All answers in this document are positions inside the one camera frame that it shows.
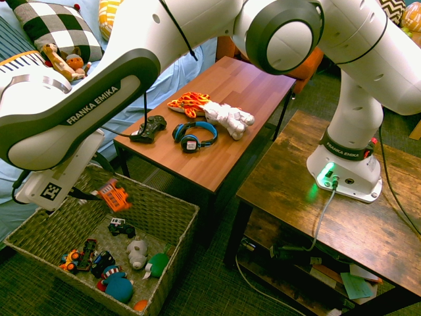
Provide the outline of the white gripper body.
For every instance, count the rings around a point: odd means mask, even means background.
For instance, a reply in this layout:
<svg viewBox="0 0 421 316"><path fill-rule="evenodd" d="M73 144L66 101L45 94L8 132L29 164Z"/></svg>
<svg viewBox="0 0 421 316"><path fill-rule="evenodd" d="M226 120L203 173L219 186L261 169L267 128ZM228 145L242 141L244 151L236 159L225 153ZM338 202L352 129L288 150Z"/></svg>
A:
<svg viewBox="0 0 421 316"><path fill-rule="evenodd" d="M63 164L45 171L32 172L15 198L34 203L48 211L58 209L90 162L105 135L98 129L88 136Z"/></svg>

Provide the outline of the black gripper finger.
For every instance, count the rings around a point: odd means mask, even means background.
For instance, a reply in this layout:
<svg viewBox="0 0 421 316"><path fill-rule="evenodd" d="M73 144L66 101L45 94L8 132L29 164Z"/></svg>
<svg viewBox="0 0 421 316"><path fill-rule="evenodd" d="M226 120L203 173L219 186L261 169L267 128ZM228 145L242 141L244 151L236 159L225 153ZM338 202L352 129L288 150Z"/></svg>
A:
<svg viewBox="0 0 421 316"><path fill-rule="evenodd" d="M99 163L99 165L106 171L111 172L112 174L115 173L113 167L111 166L110 162L101 154L95 153L91 158L92 161Z"/></svg>
<svg viewBox="0 0 421 316"><path fill-rule="evenodd" d="M74 197L74 198L78 198L78 199L82 199L82 200L87 200L87 201L101 200L101 198L99 198L98 196L93 195L91 193L85 193L85 192L79 190L76 187L72 187L70 189L68 195L70 197Z"/></svg>

